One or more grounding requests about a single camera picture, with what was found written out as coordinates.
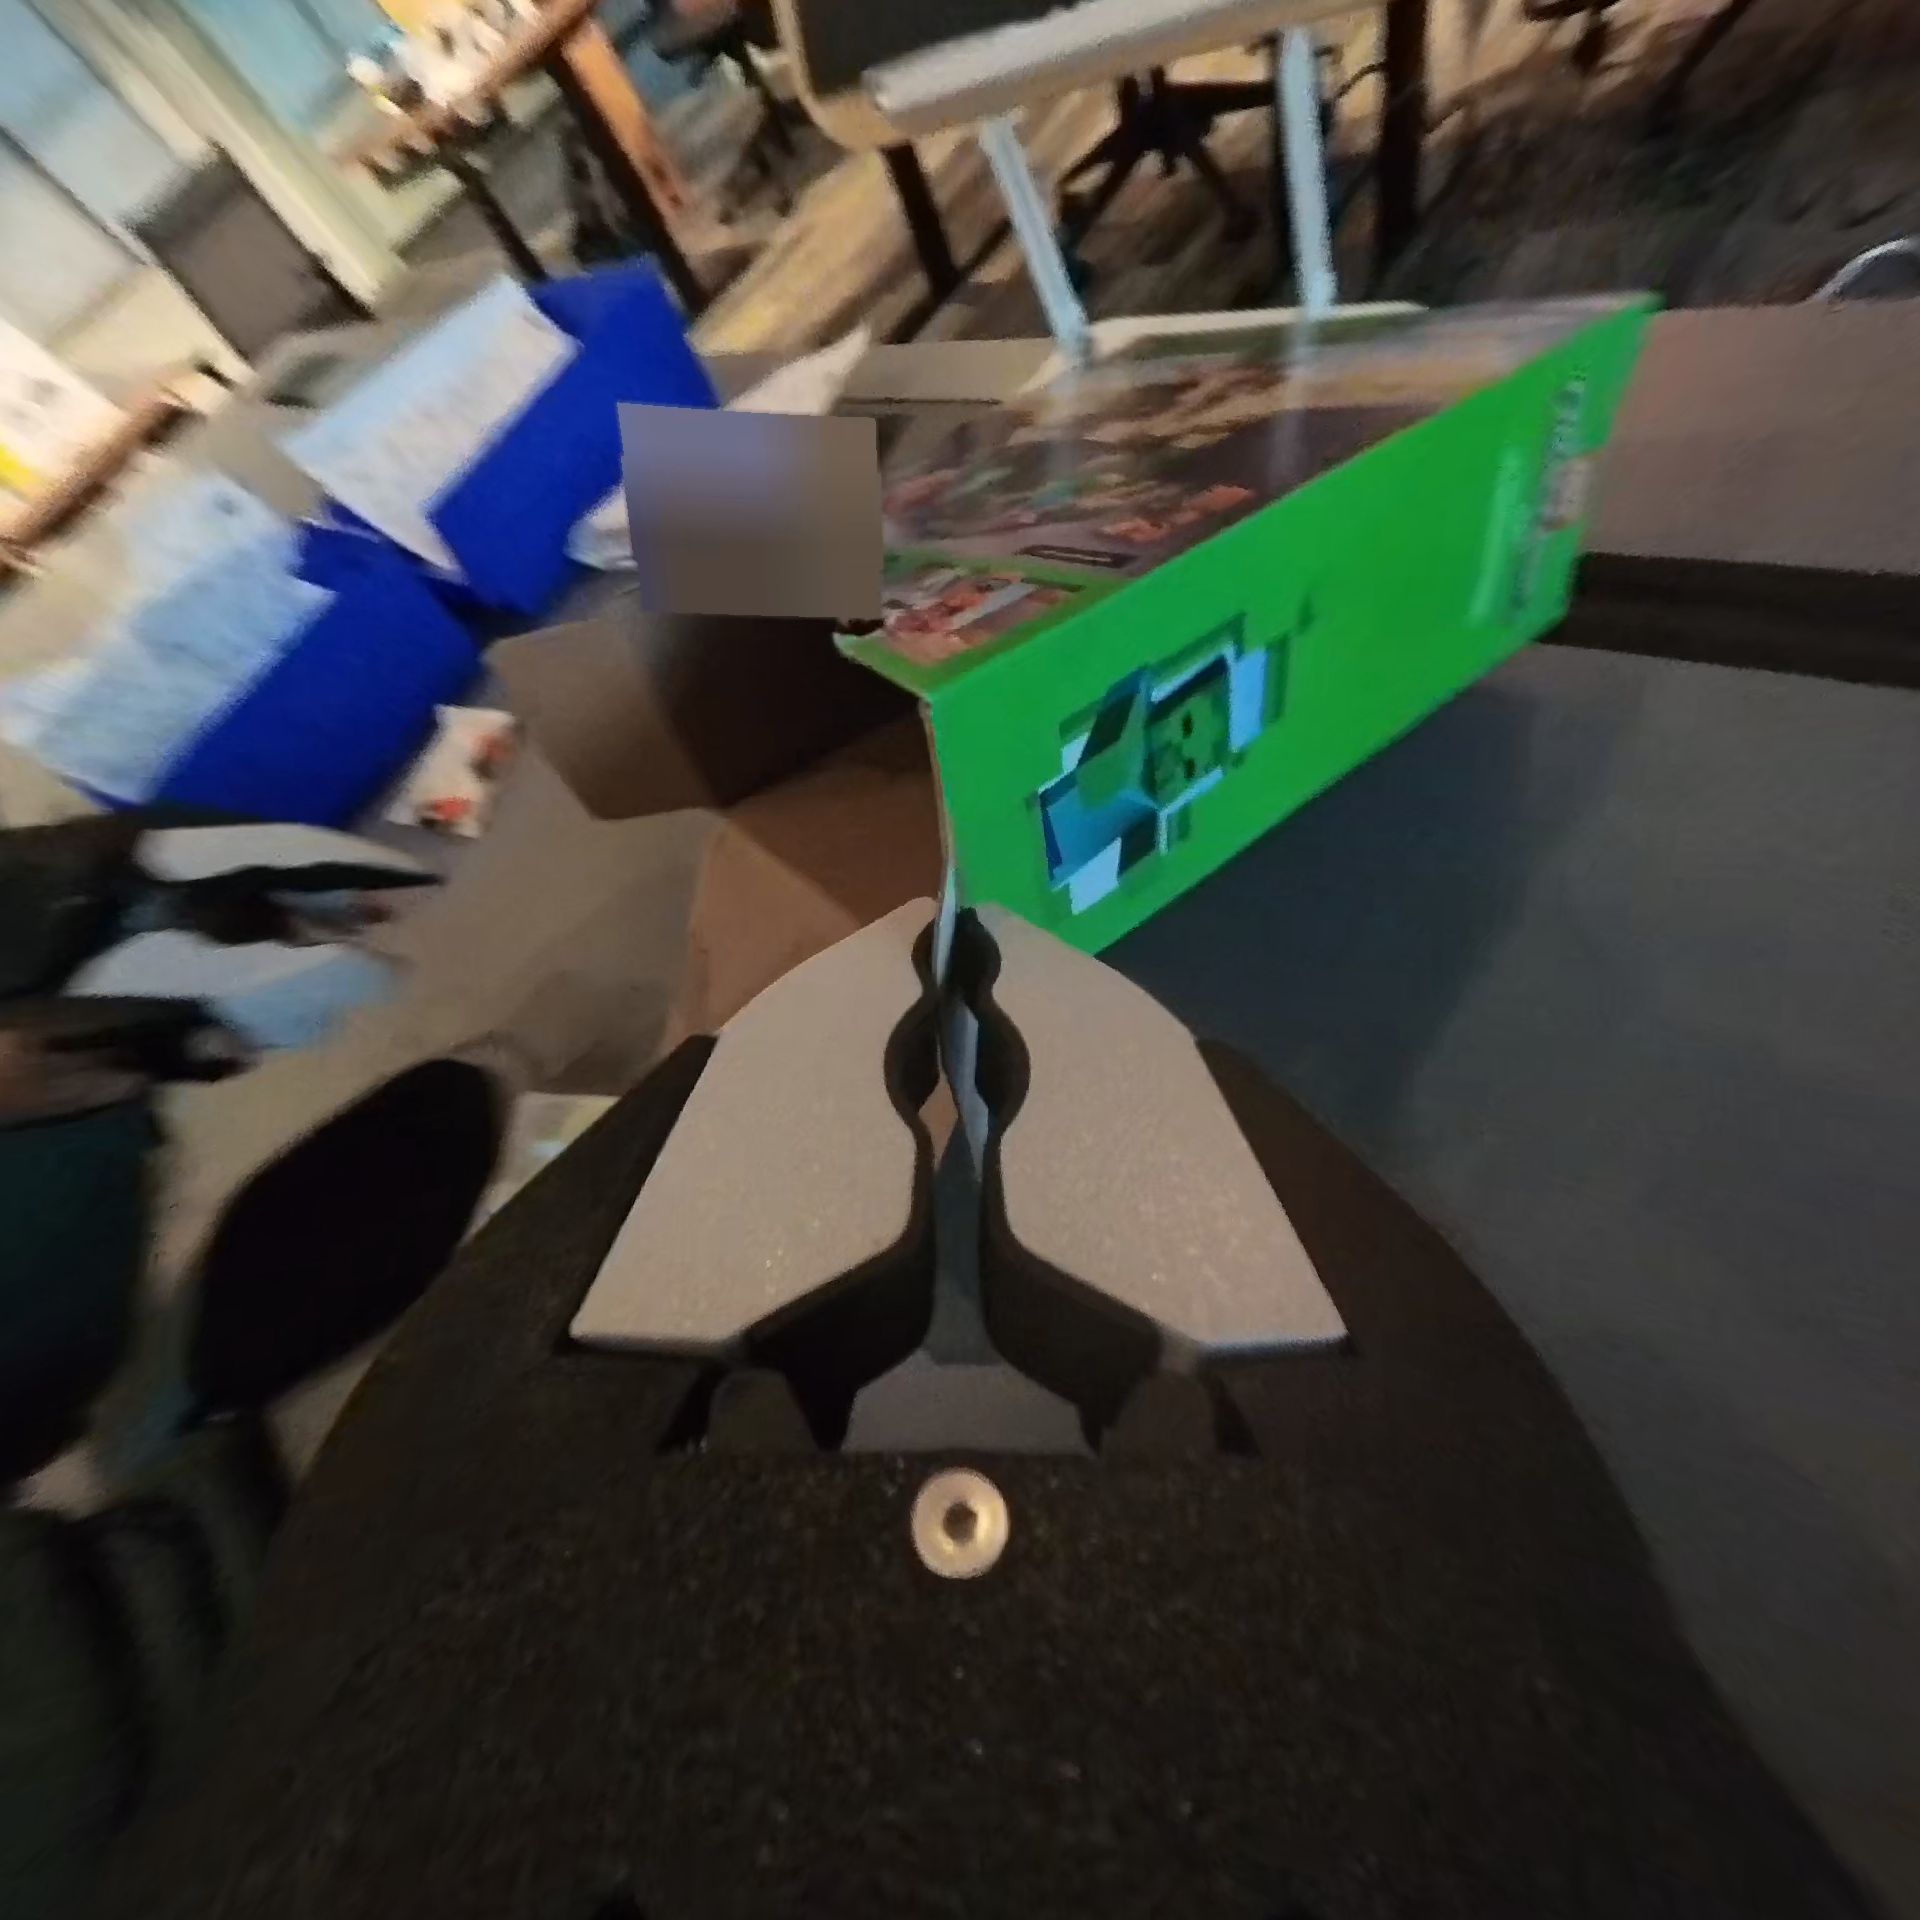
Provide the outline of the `grey cabinet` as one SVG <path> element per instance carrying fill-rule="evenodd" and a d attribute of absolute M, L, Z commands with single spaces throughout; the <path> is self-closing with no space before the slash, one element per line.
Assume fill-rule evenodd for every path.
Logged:
<path fill-rule="evenodd" d="M 131 230 L 248 364 L 294 334 L 377 316 L 225 149 L 169 183 Z"/>

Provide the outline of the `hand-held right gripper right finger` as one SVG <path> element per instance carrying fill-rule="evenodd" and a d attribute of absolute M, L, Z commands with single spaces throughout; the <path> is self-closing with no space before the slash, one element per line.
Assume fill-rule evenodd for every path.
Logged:
<path fill-rule="evenodd" d="M 993 978 L 953 1017 L 973 1166 L 1014 1249 L 1139 1311 L 1176 1357 L 1329 1349 L 1346 1326 L 1194 1030 L 1010 909 L 953 938 Z"/>

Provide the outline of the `person's left forearm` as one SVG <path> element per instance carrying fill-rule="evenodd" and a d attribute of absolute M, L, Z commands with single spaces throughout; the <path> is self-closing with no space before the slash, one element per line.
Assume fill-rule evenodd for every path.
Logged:
<path fill-rule="evenodd" d="M 148 1094 L 5 1124 L 5 1489 L 82 1436 L 129 1351 L 157 1143 Z"/>

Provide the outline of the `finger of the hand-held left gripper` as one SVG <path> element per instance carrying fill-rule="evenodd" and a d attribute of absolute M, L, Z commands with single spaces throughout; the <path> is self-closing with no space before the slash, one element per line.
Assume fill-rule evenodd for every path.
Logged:
<path fill-rule="evenodd" d="M 309 1049 L 397 985 L 354 941 L 220 945 L 137 932 L 89 958 L 56 999 L 61 1066 L 240 1066 Z"/>
<path fill-rule="evenodd" d="M 444 884 L 404 852 L 298 823 L 148 829 L 132 878 L 145 923 L 209 940 L 353 940 Z"/>

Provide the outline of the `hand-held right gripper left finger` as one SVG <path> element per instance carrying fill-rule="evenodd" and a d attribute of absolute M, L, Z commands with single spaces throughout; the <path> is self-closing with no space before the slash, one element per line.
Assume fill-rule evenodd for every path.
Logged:
<path fill-rule="evenodd" d="M 717 1357 L 894 1251 L 929 1170 L 939 1078 L 910 901 L 761 989 L 716 1033 L 570 1335 Z"/>

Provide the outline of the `wooden table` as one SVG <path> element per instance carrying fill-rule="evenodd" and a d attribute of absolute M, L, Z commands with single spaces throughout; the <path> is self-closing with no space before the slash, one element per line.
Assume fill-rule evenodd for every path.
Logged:
<path fill-rule="evenodd" d="M 714 299 L 685 253 L 698 203 L 621 53 L 597 21 L 600 10 L 531 4 L 498 49 L 459 65 L 438 85 L 438 98 L 420 81 L 403 85 L 401 98 L 387 87 L 373 91 L 373 123 L 338 149 L 338 161 L 381 183 L 420 162 L 438 166 L 481 212 L 512 269 L 545 282 L 549 267 L 475 170 L 474 143 L 498 119 L 512 87 L 546 77 L 612 185 L 640 251 L 656 263 L 681 314 L 698 321 Z"/>

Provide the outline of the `white plastic parts bag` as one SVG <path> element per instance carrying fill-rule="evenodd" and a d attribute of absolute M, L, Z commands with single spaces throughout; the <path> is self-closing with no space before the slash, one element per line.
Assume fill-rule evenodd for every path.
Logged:
<path fill-rule="evenodd" d="M 481 839 L 517 750 L 520 725 L 509 711 L 437 707 L 434 727 L 397 780 L 381 823 L 451 841 Z"/>

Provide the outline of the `green toy brick box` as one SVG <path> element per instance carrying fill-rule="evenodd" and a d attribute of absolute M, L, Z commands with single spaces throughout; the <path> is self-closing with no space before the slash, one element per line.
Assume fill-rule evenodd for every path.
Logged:
<path fill-rule="evenodd" d="M 1565 612 L 1659 299 L 1120 323 L 989 397 L 897 379 L 873 617 L 621 594 L 492 665 L 601 820 L 706 810 L 856 925 L 1100 954 Z"/>

